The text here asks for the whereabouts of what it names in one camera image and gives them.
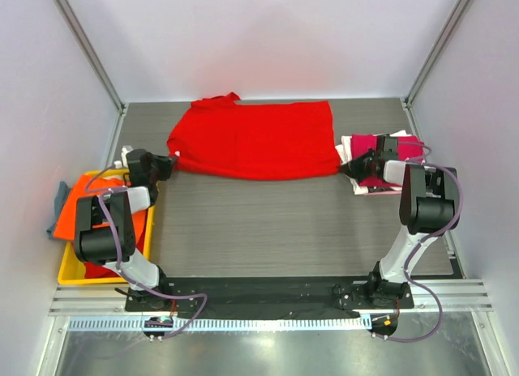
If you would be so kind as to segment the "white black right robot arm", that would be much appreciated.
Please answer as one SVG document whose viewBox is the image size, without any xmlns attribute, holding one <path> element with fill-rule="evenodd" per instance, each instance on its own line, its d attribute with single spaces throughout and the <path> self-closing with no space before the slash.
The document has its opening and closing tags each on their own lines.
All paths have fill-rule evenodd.
<svg viewBox="0 0 519 376">
<path fill-rule="evenodd" d="M 341 308 L 414 306 L 411 272 L 424 251 L 457 226 L 463 199 L 454 168 L 427 163 L 430 148 L 413 135 L 344 136 L 337 152 L 353 186 L 378 182 L 400 195 L 401 227 L 389 252 L 362 284 L 338 284 Z"/>
</svg>

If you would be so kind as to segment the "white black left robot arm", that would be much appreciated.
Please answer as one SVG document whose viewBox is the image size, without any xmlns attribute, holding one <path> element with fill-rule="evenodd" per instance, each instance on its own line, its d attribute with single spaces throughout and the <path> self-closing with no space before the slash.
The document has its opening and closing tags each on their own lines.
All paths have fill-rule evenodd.
<svg viewBox="0 0 519 376">
<path fill-rule="evenodd" d="M 75 256 L 83 263 L 108 269 L 130 285 L 132 297 L 144 296 L 153 310 L 166 309 L 174 299 L 163 270 L 137 249 L 132 215 L 153 207 L 158 182 L 170 179 L 178 158 L 145 149 L 122 148 L 121 160 L 98 172 L 75 204 Z M 92 188 L 104 173 L 125 169 L 121 186 Z"/>
</svg>

